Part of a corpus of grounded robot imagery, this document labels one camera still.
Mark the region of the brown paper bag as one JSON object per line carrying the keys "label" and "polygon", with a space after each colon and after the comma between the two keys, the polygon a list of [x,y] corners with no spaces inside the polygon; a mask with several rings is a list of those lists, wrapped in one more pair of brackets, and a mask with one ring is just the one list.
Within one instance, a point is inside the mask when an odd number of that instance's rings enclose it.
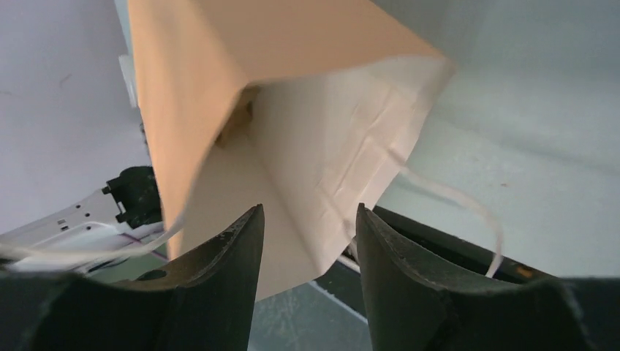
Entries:
{"label": "brown paper bag", "polygon": [[[130,1],[134,92],[166,232],[142,246],[59,251],[1,243],[39,264],[124,259],[167,244],[173,257],[239,211],[265,207],[257,299],[323,275],[348,247],[356,212],[397,175],[483,218],[487,208],[407,164],[454,72],[436,48],[370,1]],[[242,90],[258,86],[252,122],[215,140]]]}

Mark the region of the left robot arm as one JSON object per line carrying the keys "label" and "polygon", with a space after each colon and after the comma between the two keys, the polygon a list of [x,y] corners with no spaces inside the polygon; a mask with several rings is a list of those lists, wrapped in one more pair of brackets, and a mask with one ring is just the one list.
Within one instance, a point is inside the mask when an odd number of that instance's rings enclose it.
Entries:
{"label": "left robot arm", "polygon": [[164,232],[150,166],[129,167],[81,201],[1,234],[1,243],[59,251],[141,246]]}

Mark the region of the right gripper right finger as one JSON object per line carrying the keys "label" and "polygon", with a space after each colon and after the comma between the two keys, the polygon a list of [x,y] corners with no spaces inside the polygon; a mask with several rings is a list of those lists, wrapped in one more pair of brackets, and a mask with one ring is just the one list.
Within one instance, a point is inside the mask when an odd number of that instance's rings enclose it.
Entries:
{"label": "right gripper right finger", "polygon": [[359,205],[358,259],[374,350],[617,350],[617,278],[503,282],[466,271],[437,282],[400,254],[395,230]]}

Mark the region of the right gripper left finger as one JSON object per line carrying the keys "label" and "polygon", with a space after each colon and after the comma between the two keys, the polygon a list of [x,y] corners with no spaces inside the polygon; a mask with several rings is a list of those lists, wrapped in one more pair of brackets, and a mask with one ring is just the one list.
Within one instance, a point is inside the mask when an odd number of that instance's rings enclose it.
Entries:
{"label": "right gripper left finger", "polygon": [[136,280],[1,273],[3,350],[246,350],[265,217],[225,231]]}

